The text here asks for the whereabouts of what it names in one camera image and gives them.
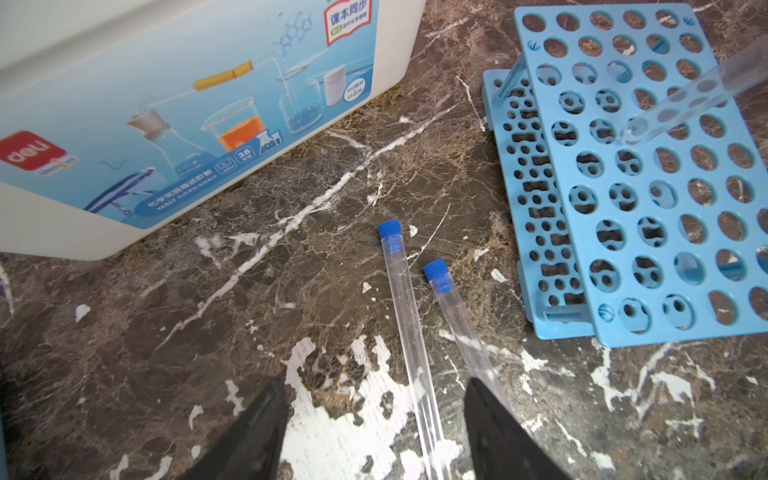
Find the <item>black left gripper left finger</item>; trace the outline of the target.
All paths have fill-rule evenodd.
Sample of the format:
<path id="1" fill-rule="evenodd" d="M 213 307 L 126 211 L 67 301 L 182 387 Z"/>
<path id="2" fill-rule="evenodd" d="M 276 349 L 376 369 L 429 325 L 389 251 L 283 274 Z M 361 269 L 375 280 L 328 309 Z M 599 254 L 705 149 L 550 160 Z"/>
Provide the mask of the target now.
<path id="1" fill-rule="evenodd" d="M 284 377 L 273 377 L 183 479 L 276 479 L 288 423 Z"/>

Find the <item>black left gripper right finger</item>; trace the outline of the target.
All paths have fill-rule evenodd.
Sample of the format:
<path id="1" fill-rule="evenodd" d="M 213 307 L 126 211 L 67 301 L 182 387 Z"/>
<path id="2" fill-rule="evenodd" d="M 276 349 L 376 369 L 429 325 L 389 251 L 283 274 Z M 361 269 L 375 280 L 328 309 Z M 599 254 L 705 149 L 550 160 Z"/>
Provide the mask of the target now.
<path id="1" fill-rule="evenodd" d="M 566 479 L 568 475 L 538 446 L 478 378 L 468 381 L 464 418 L 478 479 Z"/>

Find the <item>blue-capped test tube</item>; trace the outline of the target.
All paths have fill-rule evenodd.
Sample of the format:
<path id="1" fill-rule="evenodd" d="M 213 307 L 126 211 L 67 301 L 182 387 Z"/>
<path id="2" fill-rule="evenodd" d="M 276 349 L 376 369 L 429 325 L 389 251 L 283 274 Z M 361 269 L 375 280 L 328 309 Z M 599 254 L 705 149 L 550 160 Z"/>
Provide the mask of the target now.
<path id="1" fill-rule="evenodd" d="M 470 375 L 481 380 L 499 402 L 509 409 L 509 402 L 490 362 L 488 351 L 474 327 L 447 264 L 443 259 L 438 259 L 424 266 L 423 271 Z"/>
<path id="2" fill-rule="evenodd" d="M 629 146 L 644 144 L 766 80 L 767 36 L 764 35 L 651 110 L 630 119 L 619 141 Z"/>
<path id="3" fill-rule="evenodd" d="M 450 460 L 445 456 L 445 438 L 401 224 L 397 220 L 385 221 L 378 226 L 378 232 L 406 363 L 426 475 L 429 479 L 450 479 Z"/>

